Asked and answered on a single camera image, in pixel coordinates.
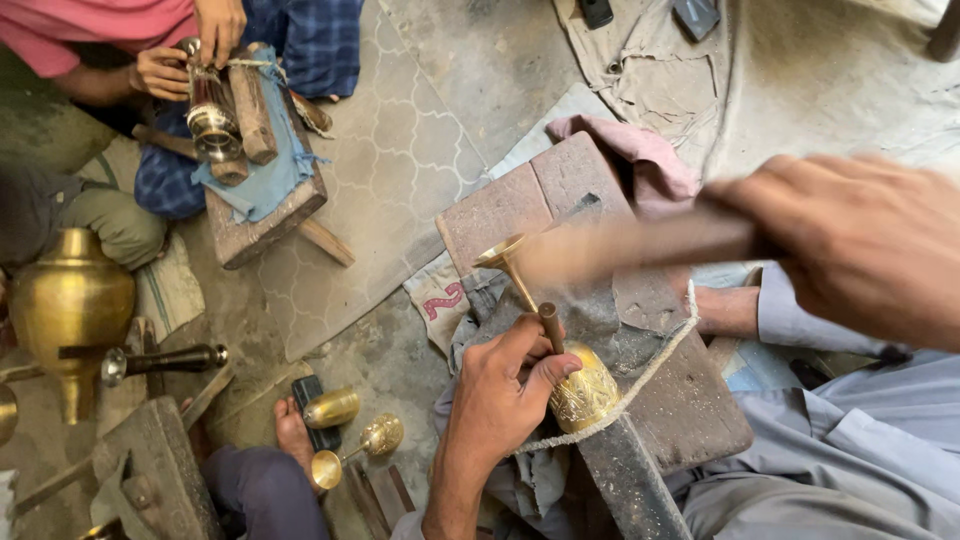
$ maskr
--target pink shirt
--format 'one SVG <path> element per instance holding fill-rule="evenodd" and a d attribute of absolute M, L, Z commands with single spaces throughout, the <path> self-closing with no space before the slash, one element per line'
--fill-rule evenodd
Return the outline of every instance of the pink shirt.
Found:
<path fill-rule="evenodd" d="M 136 54 L 197 33 L 193 0 L 0 0 L 0 40 L 44 78 L 80 64 L 66 41 Z"/>

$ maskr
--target craftsman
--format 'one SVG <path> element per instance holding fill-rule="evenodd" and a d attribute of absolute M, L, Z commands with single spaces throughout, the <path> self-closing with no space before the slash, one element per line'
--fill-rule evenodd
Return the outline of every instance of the craftsman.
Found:
<path fill-rule="evenodd" d="M 312 98 L 349 96 L 360 71 L 363 0 L 10 0 L 0 4 L 0 40 L 37 75 L 94 107 L 140 95 L 161 101 L 156 127 L 190 136 L 186 127 L 186 53 L 171 48 L 199 36 L 201 61 L 226 65 L 240 43 L 264 41 L 283 57 L 294 91 Z M 136 62 L 113 70 L 87 67 L 72 42 L 110 43 Z M 205 206 L 190 174 L 197 163 L 153 145 L 143 149 L 134 196 L 141 207 L 178 219 Z"/>
<path fill-rule="evenodd" d="M 133 270 L 156 257 L 166 221 L 142 209 L 129 193 L 106 184 L 24 165 L 0 165 L 0 356 L 12 346 L 6 280 L 43 255 L 57 229 L 89 227 L 104 254 Z"/>
<path fill-rule="evenodd" d="M 927 350 L 812 392 L 734 393 L 753 446 L 664 479 L 693 536 L 955 537 L 960 355 L 937 351 L 960 353 L 960 291 L 951 286 L 960 275 L 960 191 L 935 173 L 889 161 L 823 157 L 777 157 L 708 191 L 755 219 L 791 258 L 765 268 L 759 289 L 698 287 L 698 328 L 809 346 Z M 463 371 L 437 402 L 443 433 L 429 504 L 404 516 L 393 538 L 474 538 L 483 489 L 516 511 L 515 472 L 504 456 L 543 419 L 554 384 L 581 367 L 575 356 L 550 352 L 532 314 L 467 350 Z M 281 423 L 301 426 L 298 414 L 288 419 L 291 410 L 277 403 L 278 433 Z M 305 430 L 283 444 L 300 448 L 289 454 L 309 454 Z M 297 461 L 309 477 L 305 457 Z M 241 475 L 221 471 L 234 483 L 244 482 Z M 320 515 L 299 503 L 312 502 L 308 485 L 292 482 L 279 490 L 282 499 L 258 507 L 289 519 L 261 517 L 273 527 L 251 540 L 321 537 L 305 534 Z M 291 516 L 283 510 L 290 504 L 302 511 Z M 578 537 L 559 505 L 527 521 L 551 540 Z"/>

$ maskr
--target dirty tarp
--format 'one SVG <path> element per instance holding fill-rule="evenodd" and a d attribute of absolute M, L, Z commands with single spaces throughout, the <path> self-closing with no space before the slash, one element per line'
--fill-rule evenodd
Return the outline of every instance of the dirty tarp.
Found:
<path fill-rule="evenodd" d="M 724 18 L 691 44 L 672 0 L 611 0 L 613 23 L 596 31 L 576 0 L 554 0 L 591 88 L 708 181 L 778 153 L 880 150 L 960 170 L 960 62 L 924 50 L 946 4 L 719 0 Z"/>

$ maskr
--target concrete floor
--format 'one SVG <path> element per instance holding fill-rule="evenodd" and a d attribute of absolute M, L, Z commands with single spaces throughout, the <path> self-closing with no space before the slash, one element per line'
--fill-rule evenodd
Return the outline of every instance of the concrete floor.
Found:
<path fill-rule="evenodd" d="M 548 0 L 413 0 L 402 6 L 381 5 L 487 166 L 496 164 L 569 85 L 582 80 Z M 111 130 L 70 106 L 3 48 L 0 69 L 11 74 L 0 82 L 0 122 L 12 127 L 0 137 L 0 159 L 41 160 L 52 168 L 74 171 L 113 137 Z M 253 268 L 228 272 L 217 267 L 205 216 L 178 223 L 175 230 L 186 242 L 206 313 L 171 334 L 162 349 L 224 343 L 238 362 L 236 380 L 204 418 L 214 444 L 275 444 L 272 405 L 289 394 L 292 380 L 312 369 L 326 388 L 352 384 L 361 397 L 360 414 L 343 427 L 346 447 L 376 414 L 390 411 L 402 419 L 406 438 L 401 447 L 391 458 L 365 466 L 395 463 L 417 507 L 425 507 L 426 471 L 437 444 L 432 404 L 449 374 L 407 294 L 398 289 L 307 355 L 305 363 L 288 363 Z M 23 356 L 11 355 L 0 367 L 23 361 Z M 166 388 L 180 400 L 195 395 L 212 376 L 169 376 Z M 23 412 L 14 439 L 0 448 L 0 468 L 22 471 L 18 487 L 22 492 L 85 456 L 94 443 L 95 424 L 61 425 L 58 410 L 50 406 L 56 403 L 56 388 L 47 378 L 15 382 L 12 388 Z M 80 534 L 90 525 L 86 509 L 95 489 L 93 479 L 84 479 L 61 491 L 20 520 L 20 537 Z M 481 524 L 495 526 L 501 510 L 485 501 Z M 335 537 L 367 537 L 346 490 L 331 492 L 324 511 Z"/>

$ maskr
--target patterned rug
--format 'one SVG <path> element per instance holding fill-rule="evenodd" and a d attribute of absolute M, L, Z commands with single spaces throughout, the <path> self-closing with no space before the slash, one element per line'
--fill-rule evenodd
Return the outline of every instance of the patterned rug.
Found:
<path fill-rule="evenodd" d="M 407 53 L 390 20 L 366 2 L 360 80 L 324 105 L 335 140 L 313 136 L 328 202 L 311 219 L 349 245 L 340 266 L 291 233 L 258 264 L 286 355 L 300 358 L 375 307 L 444 250 L 434 217 L 489 177 L 463 128 Z"/>

